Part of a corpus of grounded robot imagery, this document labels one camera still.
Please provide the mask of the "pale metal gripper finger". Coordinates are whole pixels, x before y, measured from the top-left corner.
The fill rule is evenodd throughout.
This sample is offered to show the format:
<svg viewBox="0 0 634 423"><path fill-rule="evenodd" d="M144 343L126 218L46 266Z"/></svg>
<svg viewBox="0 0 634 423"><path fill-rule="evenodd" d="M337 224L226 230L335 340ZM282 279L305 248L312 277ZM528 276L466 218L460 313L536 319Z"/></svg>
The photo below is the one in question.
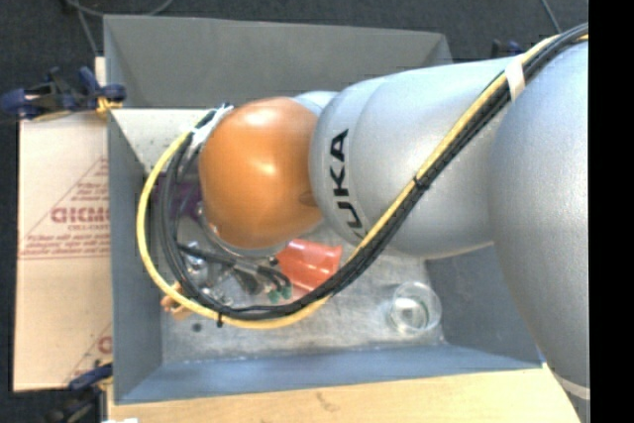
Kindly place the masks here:
<svg viewBox="0 0 634 423"><path fill-rule="evenodd" d="M224 281L205 283L201 288L201 293L215 305L231 307L234 303L234 299L228 292Z"/></svg>
<svg viewBox="0 0 634 423"><path fill-rule="evenodd" d="M208 262L192 253L193 251L199 251L199 244L192 241L186 247L187 251L183 254L183 260L190 278L197 285L207 285L209 275Z"/></svg>

